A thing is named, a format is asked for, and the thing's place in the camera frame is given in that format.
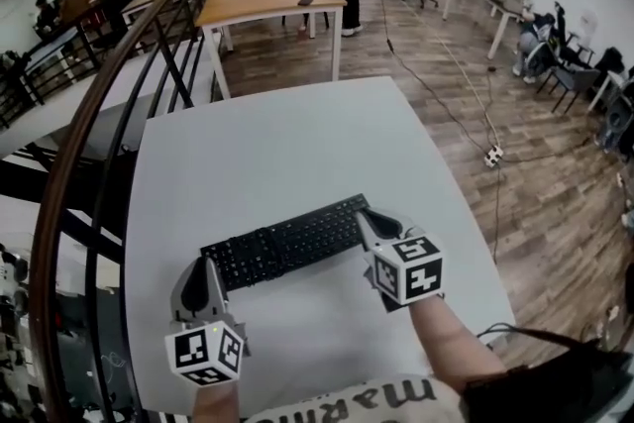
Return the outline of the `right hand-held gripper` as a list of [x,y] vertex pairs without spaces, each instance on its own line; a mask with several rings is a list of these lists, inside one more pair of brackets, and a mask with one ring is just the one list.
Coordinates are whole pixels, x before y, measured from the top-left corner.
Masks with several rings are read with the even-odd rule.
[[444,246],[409,217],[369,207],[356,213],[364,273],[387,313],[443,294]]

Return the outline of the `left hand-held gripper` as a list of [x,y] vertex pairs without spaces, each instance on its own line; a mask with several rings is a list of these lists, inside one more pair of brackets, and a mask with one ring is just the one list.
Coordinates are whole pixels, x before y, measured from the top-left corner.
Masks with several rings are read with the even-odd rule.
[[[171,297],[173,318],[194,318],[206,306],[226,313],[228,299],[215,263],[204,257],[192,262],[178,279]],[[170,371],[197,387],[237,382],[247,352],[246,340],[224,320],[182,328],[164,337]]]

